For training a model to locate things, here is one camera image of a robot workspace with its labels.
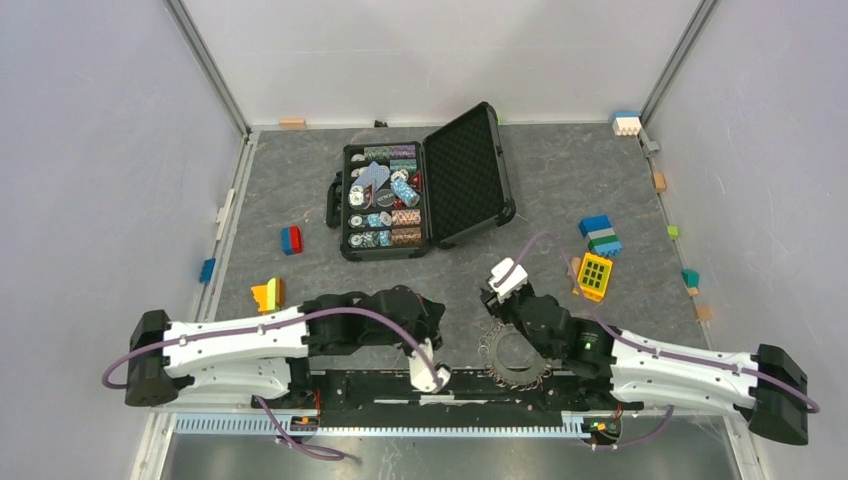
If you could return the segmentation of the yellow orange brick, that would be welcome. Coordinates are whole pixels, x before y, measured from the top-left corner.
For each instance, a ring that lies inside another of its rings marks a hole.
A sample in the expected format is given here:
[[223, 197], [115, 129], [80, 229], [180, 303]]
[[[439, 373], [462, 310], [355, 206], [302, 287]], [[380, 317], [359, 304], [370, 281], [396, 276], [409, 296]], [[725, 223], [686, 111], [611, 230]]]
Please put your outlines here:
[[265, 284], [251, 287], [257, 311], [267, 315], [279, 311], [285, 304], [285, 283], [280, 277], [272, 277]]

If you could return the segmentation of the tan wooden block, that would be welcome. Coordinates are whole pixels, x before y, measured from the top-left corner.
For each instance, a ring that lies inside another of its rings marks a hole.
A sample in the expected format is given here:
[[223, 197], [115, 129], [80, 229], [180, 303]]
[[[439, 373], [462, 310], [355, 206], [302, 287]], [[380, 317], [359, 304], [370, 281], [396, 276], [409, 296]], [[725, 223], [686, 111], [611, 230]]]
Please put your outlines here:
[[283, 130], [302, 130], [307, 128], [304, 118], [281, 118], [278, 125]]

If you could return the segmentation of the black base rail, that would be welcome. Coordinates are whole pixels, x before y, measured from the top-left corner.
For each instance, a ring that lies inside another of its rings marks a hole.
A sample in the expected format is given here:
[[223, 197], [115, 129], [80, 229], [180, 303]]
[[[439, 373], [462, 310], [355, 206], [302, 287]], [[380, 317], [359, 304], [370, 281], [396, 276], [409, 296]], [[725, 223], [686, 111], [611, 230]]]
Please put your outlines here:
[[615, 399], [603, 380], [555, 372], [528, 387], [508, 387], [478, 369], [452, 372], [435, 393], [414, 390], [398, 370], [326, 370], [298, 378], [267, 399], [274, 410], [314, 410], [322, 427], [555, 427], [564, 412], [640, 410]]

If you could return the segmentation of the black dealer button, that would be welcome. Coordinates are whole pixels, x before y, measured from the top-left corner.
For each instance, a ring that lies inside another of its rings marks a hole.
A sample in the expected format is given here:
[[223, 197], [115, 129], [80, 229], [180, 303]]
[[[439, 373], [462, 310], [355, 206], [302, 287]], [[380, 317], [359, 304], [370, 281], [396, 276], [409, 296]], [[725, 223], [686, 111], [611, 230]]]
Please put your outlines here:
[[374, 203], [380, 208], [392, 208], [395, 200], [395, 193], [390, 189], [380, 189], [374, 196]]

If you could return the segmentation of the teal brick right edge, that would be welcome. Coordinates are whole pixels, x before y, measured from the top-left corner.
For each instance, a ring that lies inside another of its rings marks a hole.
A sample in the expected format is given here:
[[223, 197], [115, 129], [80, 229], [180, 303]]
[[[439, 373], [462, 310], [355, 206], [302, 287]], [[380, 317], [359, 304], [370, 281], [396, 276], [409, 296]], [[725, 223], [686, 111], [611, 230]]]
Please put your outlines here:
[[700, 274], [698, 271], [691, 268], [684, 268], [681, 270], [681, 276], [686, 288], [697, 288], [699, 286]]

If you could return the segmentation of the wooden cylinder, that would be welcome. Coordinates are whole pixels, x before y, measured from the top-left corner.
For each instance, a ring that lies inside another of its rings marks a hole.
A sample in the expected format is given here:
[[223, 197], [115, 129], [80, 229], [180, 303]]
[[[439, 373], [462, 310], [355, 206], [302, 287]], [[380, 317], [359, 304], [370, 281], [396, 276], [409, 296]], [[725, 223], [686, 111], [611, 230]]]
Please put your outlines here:
[[581, 263], [582, 263], [582, 259], [580, 257], [573, 257], [570, 261], [570, 266], [573, 270], [575, 277], [579, 276]]

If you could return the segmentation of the tan block right edge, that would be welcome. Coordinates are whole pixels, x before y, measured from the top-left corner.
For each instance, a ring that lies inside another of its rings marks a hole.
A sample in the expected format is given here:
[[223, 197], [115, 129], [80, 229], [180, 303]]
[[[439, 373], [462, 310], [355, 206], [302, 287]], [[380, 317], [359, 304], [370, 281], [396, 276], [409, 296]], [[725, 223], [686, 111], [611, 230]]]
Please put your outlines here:
[[712, 310], [707, 304], [697, 304], [695, 306], [696, 320], [699, 323], [708, 322], [713, 318]]

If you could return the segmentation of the red blue brick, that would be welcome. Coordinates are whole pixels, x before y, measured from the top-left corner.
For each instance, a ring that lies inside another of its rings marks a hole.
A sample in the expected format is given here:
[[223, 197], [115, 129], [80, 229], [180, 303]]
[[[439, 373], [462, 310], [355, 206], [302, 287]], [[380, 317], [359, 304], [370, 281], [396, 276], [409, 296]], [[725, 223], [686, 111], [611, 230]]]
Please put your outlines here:
[[281, 229], [281, 250], [286, 256], [293, 256], [303, 252], [303, 238], [301, 229], [296, 226]]

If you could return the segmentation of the black poker chip case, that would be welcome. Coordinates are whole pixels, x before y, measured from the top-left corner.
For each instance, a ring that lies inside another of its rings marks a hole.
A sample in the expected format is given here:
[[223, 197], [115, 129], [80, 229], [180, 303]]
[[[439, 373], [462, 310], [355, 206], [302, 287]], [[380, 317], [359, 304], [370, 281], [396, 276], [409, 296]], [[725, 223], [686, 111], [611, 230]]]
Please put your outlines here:
[[[390, 189], [392, 208], [374, 196]], [[349, 261], [417, 258], [510, 222], [509, 185], [496, 110], [481, 102], [422, 141], [348, 144], [327, 192], [326, 223]]]

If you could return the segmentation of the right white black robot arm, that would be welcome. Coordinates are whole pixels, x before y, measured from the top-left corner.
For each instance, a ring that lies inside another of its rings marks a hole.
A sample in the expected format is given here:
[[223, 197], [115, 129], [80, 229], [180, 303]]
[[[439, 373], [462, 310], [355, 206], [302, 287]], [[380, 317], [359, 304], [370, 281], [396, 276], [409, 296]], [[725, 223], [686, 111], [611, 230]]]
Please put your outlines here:
[[572, 315], [526, 284], [509, 294], [484, 288], [484, 308], [541, 357], [577, 377], [581, 403], [674, 406], [743, 420], [755, 435], [793, 446], [809, 442], [808, 378], [781, 347], [753, 353], [701, 350], [655, 341]]

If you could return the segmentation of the blue brick on left rail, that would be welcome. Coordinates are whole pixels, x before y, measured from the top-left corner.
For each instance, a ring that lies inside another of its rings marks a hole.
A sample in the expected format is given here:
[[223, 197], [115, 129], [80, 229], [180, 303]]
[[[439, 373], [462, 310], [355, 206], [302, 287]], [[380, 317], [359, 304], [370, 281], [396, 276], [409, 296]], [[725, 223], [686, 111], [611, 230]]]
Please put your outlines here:
[[214, 257], [205, 259], [200, 270], [198, 281], [203, 285], [208, 285], [212, 279], [216, 259]]

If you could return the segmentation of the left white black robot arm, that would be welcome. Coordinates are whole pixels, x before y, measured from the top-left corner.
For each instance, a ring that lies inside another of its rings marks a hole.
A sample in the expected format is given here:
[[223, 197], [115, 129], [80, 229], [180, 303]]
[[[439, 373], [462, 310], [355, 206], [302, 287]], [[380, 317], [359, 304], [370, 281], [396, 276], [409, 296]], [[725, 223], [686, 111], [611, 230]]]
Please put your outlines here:
[[[153, 407], [193, 395], [238, 395], [306, 405], [314, 394], [308, 361], [351, 355], [363, 347], [396, 346], [408, 361], [412, 388], [435, 393], [451, 370], [434, 359], [444, 305], [406, 286], [368, 295], [325, 294], [300, 305], [221, 322], [177, 322], [145, 312], [128, 353], [102, 382], [123, 391], [131, 407]], [[126, 366], [124, 383], [111, 374]]]

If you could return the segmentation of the white blue corner brick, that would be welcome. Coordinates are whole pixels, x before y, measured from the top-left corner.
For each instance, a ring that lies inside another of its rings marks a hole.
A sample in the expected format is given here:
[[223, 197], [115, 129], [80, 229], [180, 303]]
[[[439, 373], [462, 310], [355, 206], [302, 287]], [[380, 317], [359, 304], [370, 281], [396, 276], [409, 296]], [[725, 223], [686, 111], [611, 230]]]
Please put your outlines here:
[[642, 130], [640, 113], [617, 111], [612, 117], [612, 129], [616, 136], [638, 136]]

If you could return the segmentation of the blue green brick stack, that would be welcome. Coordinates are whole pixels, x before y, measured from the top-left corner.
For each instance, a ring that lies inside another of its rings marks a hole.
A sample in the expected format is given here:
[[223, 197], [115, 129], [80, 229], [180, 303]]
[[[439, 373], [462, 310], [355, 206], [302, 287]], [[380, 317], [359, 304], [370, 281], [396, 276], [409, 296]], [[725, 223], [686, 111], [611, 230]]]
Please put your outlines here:
[[583, 218], [578, 223], [578, 229], [587, 241], [587, 249], [594, 255], [613, 258], [623, 250], [623, 245], [607, 215]]

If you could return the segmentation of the orange block right edge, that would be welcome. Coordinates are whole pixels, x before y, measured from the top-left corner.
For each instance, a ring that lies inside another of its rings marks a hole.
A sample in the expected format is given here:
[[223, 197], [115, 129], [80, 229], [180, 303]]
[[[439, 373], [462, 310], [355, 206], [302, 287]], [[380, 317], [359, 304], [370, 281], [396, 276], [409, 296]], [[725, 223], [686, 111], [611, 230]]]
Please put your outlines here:
[[667, 183], [663, 173], [654, 172], [652, 174], [654, 190], [657, 194], [662, 194], [667, 190]]

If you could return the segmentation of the yellow window brick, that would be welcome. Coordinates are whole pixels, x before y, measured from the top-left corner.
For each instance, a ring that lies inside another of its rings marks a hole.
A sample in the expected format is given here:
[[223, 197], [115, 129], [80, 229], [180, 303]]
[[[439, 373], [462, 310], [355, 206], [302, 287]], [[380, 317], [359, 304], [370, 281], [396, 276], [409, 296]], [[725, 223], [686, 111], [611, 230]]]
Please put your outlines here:
[[572, 293], [582, 293], [591, 301], [601, 302], [606, 296], [612, 270], [611, 260], [586, 252], [576, 271], [577, 285], [573, 287]]

